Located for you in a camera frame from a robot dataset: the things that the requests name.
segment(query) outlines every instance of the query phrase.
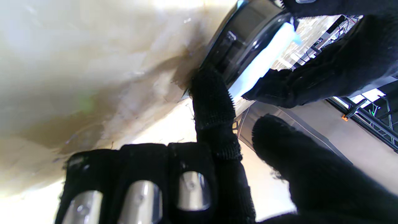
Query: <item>cable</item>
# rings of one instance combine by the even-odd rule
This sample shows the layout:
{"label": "cable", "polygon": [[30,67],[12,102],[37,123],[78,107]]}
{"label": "cable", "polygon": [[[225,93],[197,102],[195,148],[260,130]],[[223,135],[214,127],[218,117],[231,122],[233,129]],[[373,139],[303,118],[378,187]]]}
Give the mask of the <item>cable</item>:
{"label": "cable", "polygon": [[340,34],[341,34],[341,28],[340,28],[340,25],[338,25],[339,26],[339,36],[336,38],[336,40],[338,40],[339,39],[339,37],[340,37]]}
{"label": "cable", "polygon": [[347,19],[347,28],[344,30],[344,33],[343,33],[343,34],[346,34],[346,33],[347,33],[348,26],[349,26],[349,20]]}

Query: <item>dirty beige surface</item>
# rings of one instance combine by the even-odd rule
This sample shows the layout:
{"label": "dirty beige surface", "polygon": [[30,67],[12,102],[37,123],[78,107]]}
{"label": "dirty beige surface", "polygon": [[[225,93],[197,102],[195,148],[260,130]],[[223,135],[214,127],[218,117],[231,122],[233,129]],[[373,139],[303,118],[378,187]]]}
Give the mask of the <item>dirty beige surface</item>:
{"label": "dirty beige surface", "polygon": [[168,114],[235,0],[0,1],[0,197]]}

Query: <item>black glove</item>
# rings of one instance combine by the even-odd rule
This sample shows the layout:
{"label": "black glove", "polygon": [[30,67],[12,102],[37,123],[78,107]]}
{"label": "black glove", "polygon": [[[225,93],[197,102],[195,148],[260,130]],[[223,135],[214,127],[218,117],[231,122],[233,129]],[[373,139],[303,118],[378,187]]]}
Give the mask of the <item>black glove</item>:
{"label": "black glove", "polygon": [[379,78],[398,74],[398,1],[283,2],[297,17],[347,14],[364,18],[315,59],[294,71],[277,72],[279,80],[271,78],[275,70],[270,70],[244,98],[292,108],[332,96],[349,96]]}
{"label": "black glove", "polygon": [[[192,80],[191,95],[197,143],[124,145],[74,154],[55,224],[128,223],[138,216],[154,223],[254,223],[228,90],[218,74],[204,69]],[[190,172],[197,174],[200,184],[192,187],[201,188],[202,207],[180,201],[181,189],[195,184],[182,181]],[[137,199],[135,187],[147,193]],[[148,201],[152,209],[139,209]]]}

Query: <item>stain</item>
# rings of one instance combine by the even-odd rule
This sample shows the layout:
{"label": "stain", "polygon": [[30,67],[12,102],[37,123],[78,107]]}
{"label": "stain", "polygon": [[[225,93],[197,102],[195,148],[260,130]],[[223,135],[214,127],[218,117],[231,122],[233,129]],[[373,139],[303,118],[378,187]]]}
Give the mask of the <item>stain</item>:
{"label": "stain", "polygon": [[101,89],[85,100],[87,102],[81,105],[80,111],[39,122],[17,135],[48,149],[60,148],[60,154],[91,150],[102,136],[102,122],[115,114],[120,94],[129,86],[126,82]]}

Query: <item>gloved finger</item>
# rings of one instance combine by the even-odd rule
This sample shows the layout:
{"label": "gloved finger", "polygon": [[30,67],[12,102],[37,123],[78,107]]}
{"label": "gloved finger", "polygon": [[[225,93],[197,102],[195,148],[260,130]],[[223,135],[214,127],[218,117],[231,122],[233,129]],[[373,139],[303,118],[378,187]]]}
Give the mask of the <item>gloved finger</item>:
{"label": "gloved finger", "polygon": [[299,212],[334,212],[378,220],[396,219],[398,200],[334,152],[282,119],[266,115],[253,128],[257,155],[289,181]]}
{"label": "gloved finger", "polygon": [[315,0],[307,4],[300,4],[296,0],[282,0],[282,2],[285,8],[297,17],[375,15],[398,7],[398,2],[391,0]]}
{"label": "gloved finger", "polygon": [[232,132],[235,109],[222,77],[202,69],[193,78],[190,93],[197,141],[208,144],[218,159],[241,160],[238,138]]}
{"label": "gloved finger", "polygon": [[237,136],[232,132],[235,110],[221,76],[205,68],[192,80],[191,95],[198,142],[209,145],[219,184],[214,219],[219,223],[251,223],[256,214]]}

